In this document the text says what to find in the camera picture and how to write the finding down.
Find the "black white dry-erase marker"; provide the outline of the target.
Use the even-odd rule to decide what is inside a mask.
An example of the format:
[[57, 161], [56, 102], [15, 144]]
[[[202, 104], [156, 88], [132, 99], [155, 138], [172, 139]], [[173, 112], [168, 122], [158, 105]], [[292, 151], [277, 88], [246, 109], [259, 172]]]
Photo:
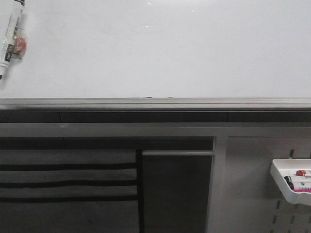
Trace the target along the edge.
[[20, 27], [25, 0], [14, 0], [5, 38], [0, 50], [0, 78], [2, 79], [12, 59], [22, 60], [27, 49], [27, 39]]

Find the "grey metal hanging rod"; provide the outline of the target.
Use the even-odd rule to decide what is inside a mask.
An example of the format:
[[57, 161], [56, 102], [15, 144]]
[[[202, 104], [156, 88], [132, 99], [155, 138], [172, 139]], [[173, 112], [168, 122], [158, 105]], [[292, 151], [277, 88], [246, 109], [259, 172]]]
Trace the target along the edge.
[[213, 156], [210, 150], [143, 150], [143, 156]]

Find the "white pegboard panel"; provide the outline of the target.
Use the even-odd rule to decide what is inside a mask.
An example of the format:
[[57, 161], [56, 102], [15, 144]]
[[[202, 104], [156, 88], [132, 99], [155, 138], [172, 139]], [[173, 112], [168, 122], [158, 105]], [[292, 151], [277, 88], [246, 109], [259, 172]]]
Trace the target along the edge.
[[270, 174], [273, 159], [308, 159], [309, 138], [233, 137], [225, 169], [224, 233], [309, 233], [311, 208], [288, 203]]

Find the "black capped marker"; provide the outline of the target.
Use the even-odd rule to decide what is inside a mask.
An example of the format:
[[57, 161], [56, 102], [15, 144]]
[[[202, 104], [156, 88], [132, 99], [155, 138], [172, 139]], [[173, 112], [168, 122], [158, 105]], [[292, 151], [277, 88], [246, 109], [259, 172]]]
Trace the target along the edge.
[[285, 176], [284, 180], [291, 190], [311, 187], [311, 180], [309, 178]]

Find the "white plastic marker tray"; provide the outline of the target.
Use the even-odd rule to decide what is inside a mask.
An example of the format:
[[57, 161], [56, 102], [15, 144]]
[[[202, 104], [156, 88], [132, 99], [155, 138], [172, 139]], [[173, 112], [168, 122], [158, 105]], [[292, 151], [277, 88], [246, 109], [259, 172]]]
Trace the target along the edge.
[[298, 170], [310, 169], [310, 159], [274, 159], [272, 161], [270, 173], [287, 202], [310, 206], [311, 193], [294, 192], [284, 180], [285, 176], [297, 177], [296, 172]]

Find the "red capped marker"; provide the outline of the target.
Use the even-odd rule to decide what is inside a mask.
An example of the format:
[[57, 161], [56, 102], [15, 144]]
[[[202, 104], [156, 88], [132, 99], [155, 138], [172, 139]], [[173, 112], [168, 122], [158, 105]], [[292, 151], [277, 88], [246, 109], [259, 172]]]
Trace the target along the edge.
[[296, 172], [296, 176], [297, 177], [307, 177], [307, 178], [310, 178], [311, 177], [311, 170], [298, 170]]

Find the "pink marker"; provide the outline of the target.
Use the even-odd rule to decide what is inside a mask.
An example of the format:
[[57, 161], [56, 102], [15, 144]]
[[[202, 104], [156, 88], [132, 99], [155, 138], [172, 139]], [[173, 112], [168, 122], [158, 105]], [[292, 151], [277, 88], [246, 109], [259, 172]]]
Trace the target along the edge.
[[303, 193], [303, 192], [311, 193], [311, 188], [294, 189], [294, 192], [297, 192], [297, 193]]

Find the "white metal stand frame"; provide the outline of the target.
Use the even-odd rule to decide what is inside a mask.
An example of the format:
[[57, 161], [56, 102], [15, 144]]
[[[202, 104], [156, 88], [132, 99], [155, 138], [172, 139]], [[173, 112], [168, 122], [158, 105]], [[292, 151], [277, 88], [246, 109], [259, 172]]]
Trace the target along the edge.
[[[135, 150], [141, 158], [143, 233], [222, 233], [233, 137], [309, 138], [306, 123], [3, 123], [2, 150]], [[210, 150], [213, 156], [143, 156]]]

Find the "white whiteboard with aluminium frame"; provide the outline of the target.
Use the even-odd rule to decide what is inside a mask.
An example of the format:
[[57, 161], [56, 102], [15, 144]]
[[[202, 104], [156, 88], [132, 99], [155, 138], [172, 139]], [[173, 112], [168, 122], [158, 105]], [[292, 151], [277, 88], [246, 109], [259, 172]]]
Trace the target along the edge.
[[311, 108], [308, 0], [28, 0], [2, 110]]

